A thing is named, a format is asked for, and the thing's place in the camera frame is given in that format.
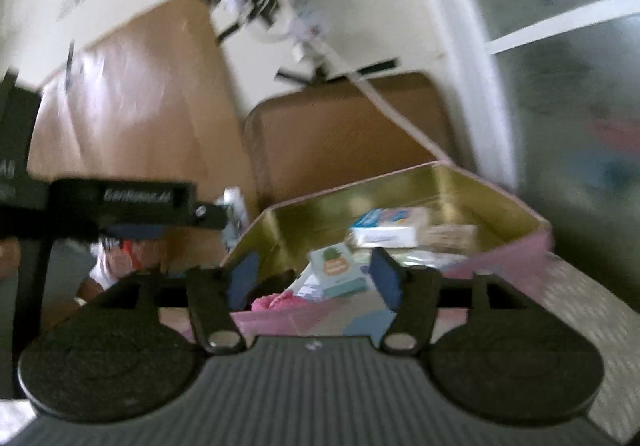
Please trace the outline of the person's left hand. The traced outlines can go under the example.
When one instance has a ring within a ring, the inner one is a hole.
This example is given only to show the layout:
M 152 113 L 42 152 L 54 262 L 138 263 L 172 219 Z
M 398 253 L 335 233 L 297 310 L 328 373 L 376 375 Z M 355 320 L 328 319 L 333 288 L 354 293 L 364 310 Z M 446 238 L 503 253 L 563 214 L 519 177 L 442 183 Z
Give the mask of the person's left hand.
M 17 273 L 21 257 L 21 246 L 17 239 L 0 241 L 0 279 L 10 278 Z

